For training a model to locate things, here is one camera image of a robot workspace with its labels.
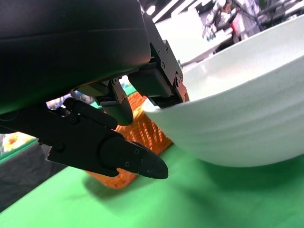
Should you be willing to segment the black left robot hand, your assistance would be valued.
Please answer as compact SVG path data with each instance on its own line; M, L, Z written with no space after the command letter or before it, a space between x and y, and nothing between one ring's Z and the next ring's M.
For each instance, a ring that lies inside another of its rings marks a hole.
M51 162L166 179L158 155L116 131L133 122L122 76L160 108L189 100L169 43L139 1L1 1L0 131L37 137Z

